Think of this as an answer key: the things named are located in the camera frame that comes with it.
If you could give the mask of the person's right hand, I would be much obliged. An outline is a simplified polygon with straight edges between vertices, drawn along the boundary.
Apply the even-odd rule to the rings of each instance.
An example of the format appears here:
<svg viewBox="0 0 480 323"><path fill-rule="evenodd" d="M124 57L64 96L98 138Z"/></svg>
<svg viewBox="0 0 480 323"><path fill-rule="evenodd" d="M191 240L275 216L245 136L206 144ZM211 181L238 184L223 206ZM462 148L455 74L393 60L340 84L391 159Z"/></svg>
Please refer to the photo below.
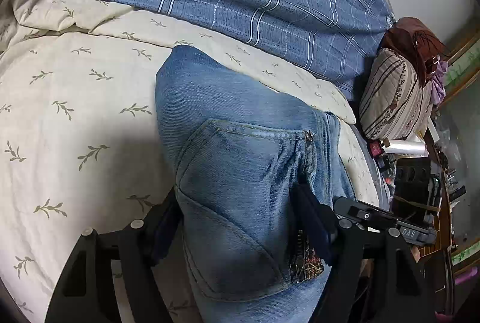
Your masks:
<svg viewBox="0 0 480 323"><path fill-rule="evenodd" d="M421 258L421 252L420 252L419 248L417 246L411 246L410 251L413 255L413 258L414 258L415 262L418 263L420 258Z"/></svg>

